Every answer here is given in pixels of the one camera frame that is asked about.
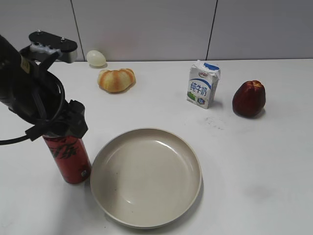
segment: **white table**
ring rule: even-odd
[[[67,184],[40,138],[0,147],[1,235],[309,235],[313,234],[313,60],[217,61],[215,104],[186,101],[193,62],[114,62],[137,83],[124,94],[98,88],[100,69],[55,63],[50,71],[68,100],[86,107],[84,142],[93,162],[110,139],[156,127],[176,133],[196,152],[204,189],[181,219],[152,231],[125,228],[95,203],[88,181]],[[247,80],[266,89],[265,114],[236,116],[231,101]],[[0,105],[0,139],[30,125]]]

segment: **red spray can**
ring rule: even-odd
[[[73,136],[43,138],[66,182],[78,184],[90,176],[91,164],[81,139]]]

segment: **blue and white carton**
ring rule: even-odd
[[[187,100],[208,109],[221,77],[219,67],[198,60],[190,69]]]

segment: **bread roll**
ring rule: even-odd
[[[101,70],[98,77],[99,86],[107,92],[116,93],[126,90],[136,81],[131,69]]]

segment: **gray wall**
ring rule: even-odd
[[[1,0],[0,34],[17,50],[30,44],[28,35],[37,29],[76,41],[83,60],[70,0]]]
[[[313,58],[312,9],[312,0],[11,0],[0,34],[17,49],[37,29],[67,37],[80,61],[92,49],[109,61]]]
[[[313,0],[219,0],[209,60],[313,58]]]

